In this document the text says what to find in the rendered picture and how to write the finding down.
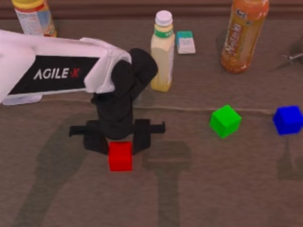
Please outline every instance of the cream-colored bottle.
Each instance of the cream-colored bottle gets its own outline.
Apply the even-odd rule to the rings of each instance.
[[[170,12],[159,11],[151,38],[151,55],[158,65],[158,74],[151,81],[151,88],[161,92],[167,92],[172,82],[175,52],[175,34],[172,22]]]

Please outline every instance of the green cube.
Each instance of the green cube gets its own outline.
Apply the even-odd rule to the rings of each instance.
[[[223,139],[236,132],[240,126],[241,116],[230,105],[214,111],[210,119],[210,127]]]

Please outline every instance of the green bottle label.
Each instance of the green bottle label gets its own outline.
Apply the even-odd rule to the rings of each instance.
[[[172,29],[172,30],[170,30],[168,32],[160,32],[160,31],[158,31],[158,30],[155,29],[154,33],[159,38],[168,38],[168,37],[170,37],[174,33],[174,30]]]

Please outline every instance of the red x letter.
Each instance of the red x letter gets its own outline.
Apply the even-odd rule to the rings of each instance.
[[[71,72],[71,78],[77,78],[79,76],[78,75],[79,71],[80,71],[79,68],[74,68],[73,72]]]

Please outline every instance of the blue cube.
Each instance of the blue cube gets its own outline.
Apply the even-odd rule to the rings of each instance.
[[[277,108],[273,121],[279,135],[299,133],[303,126],[300,108],[295,105]]]

